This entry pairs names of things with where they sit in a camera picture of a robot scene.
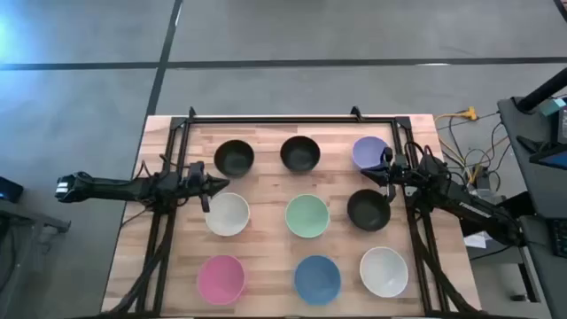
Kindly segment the white paper sheet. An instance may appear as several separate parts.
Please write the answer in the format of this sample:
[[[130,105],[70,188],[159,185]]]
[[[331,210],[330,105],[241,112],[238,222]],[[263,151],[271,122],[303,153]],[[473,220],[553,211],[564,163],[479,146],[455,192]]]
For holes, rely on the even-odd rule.
[[[463,238],[467,247],[486,249],[486,238],[484,232],[468,235]]]

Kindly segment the grey side desk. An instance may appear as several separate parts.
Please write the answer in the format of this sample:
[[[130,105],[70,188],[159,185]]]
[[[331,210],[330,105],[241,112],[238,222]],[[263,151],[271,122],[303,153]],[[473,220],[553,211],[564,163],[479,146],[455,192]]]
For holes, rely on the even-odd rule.
[[[552,254],[545,223],[547,218],[567,218],[567,170],[531,163],[529,153],[517,141],[518,136],[548,140],[548,120],[537,113],[521,113],[511,99],[503,99],[497,106],[535,209],[534,215],[520,218],[528,250],[551,317],[567,319],[567,259]]]

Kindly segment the dark electronic device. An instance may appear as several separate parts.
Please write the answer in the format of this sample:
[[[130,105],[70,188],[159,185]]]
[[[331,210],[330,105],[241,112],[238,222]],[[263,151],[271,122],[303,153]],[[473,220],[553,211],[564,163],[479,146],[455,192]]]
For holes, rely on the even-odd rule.
[[[19,202],[24,187],[18,183],[10,181],[0,176],[0,199],[7,200],[14,204]]]

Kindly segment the black bowl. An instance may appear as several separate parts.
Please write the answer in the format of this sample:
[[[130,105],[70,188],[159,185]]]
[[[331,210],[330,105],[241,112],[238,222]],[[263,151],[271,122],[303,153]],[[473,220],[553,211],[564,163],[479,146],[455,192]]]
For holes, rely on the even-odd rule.
[[[310,137],[293,136],[282,144],[280,157],[290,171],[303,173],[315,168],[321,158],[321,150]]]
[[[247,174],[253,162],[253,149],[242,140],[229,140],[223,143],[214,154],[216,168],[230,177],[241,177]]]
[[[377,191],[356,191],[347,201],[347,215],[359,229],[375,232],[384,228],[391,219],[390,201]]]

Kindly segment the pink bowl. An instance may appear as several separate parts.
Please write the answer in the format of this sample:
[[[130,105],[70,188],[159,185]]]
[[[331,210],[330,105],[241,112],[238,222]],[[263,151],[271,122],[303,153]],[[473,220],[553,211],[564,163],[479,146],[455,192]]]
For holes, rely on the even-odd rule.
[[[245,270],[239,259],[231,255],[215,255],[201,266],[197,287],[211,305],[225,306],[235,302],[245,288]]]

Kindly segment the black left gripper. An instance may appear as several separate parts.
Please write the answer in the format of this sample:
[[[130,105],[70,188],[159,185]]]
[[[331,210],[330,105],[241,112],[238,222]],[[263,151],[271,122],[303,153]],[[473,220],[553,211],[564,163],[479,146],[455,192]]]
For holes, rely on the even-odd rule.
[[[210,211],[209,198],[215,196],[229,185],[229,179],[220,177],[211,177],[211,195],[210,189],[210,175],[209,174],[194,174],[189,175],[183,179],[181,186],[176,191],[176,199],[184,200],[184,204],[192,197],[198,197],[204,212]]]

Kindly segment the blue bowl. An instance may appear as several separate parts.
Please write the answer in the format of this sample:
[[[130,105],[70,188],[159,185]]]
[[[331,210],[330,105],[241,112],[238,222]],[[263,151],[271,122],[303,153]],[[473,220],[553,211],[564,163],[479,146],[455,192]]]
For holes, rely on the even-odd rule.
[[[293,285],[297,294],[310,306],[330,304],[341,290],[341,275],[333,260],[323,255],[310,255],[294,271]]]

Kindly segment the teal box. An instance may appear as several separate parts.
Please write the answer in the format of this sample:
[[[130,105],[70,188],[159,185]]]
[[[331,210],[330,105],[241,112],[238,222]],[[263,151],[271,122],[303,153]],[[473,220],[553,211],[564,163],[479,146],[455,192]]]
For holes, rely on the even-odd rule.
[[[549,117],[564,109],[565,106],[567,106],[567,97],[551,98],[540,104],[540,113],[545,117]]]

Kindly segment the black pole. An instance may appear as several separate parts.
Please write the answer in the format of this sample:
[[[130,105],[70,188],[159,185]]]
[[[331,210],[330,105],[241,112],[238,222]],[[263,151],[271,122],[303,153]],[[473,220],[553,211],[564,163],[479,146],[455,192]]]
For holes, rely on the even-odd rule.
[[[567,87],[567,67],[519,100],[516,103],[517,110],[522,113],[529,113],[544,100],[565,87]]]

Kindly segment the black tablet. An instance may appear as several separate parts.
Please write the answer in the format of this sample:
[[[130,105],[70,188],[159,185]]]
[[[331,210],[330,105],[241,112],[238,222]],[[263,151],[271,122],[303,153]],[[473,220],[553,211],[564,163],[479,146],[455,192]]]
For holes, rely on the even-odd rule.
[[[530,162],[532,164],[567,170],[567,144],[558,144],[534,153],[530,157]]]

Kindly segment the grey metal stand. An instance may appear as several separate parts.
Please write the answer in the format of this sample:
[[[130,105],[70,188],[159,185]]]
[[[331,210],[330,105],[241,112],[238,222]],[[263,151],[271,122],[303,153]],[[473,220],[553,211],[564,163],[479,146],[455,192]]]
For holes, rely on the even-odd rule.
[[[58,234],[67,233],[70,226],[70,221],[0,199],[0,319],[7,318],[43,230],[51,227]]]

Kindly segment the mint green bowl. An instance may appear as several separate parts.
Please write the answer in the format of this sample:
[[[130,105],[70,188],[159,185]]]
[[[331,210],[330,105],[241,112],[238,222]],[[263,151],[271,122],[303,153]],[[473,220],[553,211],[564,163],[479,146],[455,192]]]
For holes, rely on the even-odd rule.
[[[330,212],[319,197],[301,194],[288,203],[285,222],[288,229],[298,237],[319,237],[329,227]]]

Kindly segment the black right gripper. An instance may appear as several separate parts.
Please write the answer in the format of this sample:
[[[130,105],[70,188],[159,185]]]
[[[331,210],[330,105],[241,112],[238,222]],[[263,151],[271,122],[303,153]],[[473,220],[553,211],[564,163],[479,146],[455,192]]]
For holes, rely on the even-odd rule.
[[[406,155],[395,154],[387,156],[388,163],[374,167],[366,167],[361,173],[379,186],[387,186],[387,201],[393,202],[397,196],[396,185],[406,187],[416,186],[414,171],[408,164]]]

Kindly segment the black aluminium frame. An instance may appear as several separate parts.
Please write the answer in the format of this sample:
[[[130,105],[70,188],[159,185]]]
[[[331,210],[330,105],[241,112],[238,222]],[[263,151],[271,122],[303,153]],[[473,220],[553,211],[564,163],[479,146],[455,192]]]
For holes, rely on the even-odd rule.
[[[361,257],[375,246],[400,253],[415,264],[403,197],[392,202],[392,218],[376,233],[356,229],[346,216],[346,203],[359,189],[372,187],[352,161],[353,143],[363,136],[378,136],[388,144],[412,138],[440,154],[438,132],[429,114],[368,115],[358,121],[352,115],[315,118],[308,115],[198,116],[188,128],[171,133],[167,116],[152,116],[145,124],[139,157],[149,168],[162,168],[160,154],[168,140],[189,139],[186,158],[203,161],[214,171],[213,156],[222,143],[241,139],[255,153],[251,171],[229,185],[229,191],[246,199],[251,218],[234,237],[219,237],[206,226],[197,199],[191,199],[176,215],[162,306],[165,317],[201,316],[414,316],[424,312],[422,289],[414,268],[402,294],[384,299],[369,292],[359,276]],[[315,140],[321,158],[311,171],[296,173],[282,162],[282,144],[293,136]],[[288,202],[300,194],[315,194],[330,210],[330,225],[321,236],[304,239],[292,234],[284,221]],[[207,303],[199,294],[197,275],[201,265],[215,255],[233,255],[245,268],[245,289],[227,306]],[[296,293],[293,272],[312,254],[326,255],[338,265],[342,285],[338,297],[324,307],[310,306]]]

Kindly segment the white bowl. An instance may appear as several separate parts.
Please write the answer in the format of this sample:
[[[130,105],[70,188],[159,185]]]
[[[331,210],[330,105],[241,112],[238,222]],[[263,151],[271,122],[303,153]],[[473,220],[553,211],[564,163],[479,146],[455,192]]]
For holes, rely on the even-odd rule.
[[[364,286],[374,295],[393,298],[408,285],[408,266],[392,248],[377,246],[363,254],[360,277]]]
[[[236,193],[216,195],[209,206],[210,212],[205,214],[206,226],[218,236],[235,236],[243,231],[250,220],[247,201]]]

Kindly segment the purple bowl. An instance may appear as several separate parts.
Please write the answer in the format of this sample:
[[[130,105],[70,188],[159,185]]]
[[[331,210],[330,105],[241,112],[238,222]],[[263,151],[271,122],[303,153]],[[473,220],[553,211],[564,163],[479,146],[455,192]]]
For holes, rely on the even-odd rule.
[[[388,144],[376,136],[365,136],[353,144],[353,163],[360,169],[378,166],[382,163],[381,155]]]

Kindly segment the black keyboard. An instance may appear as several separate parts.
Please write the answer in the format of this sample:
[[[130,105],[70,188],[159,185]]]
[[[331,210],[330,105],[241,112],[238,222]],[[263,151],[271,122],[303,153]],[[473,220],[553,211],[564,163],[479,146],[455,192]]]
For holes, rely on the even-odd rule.
[[[548,224],[554,254],[567,259],[567,219],[551,219]]]

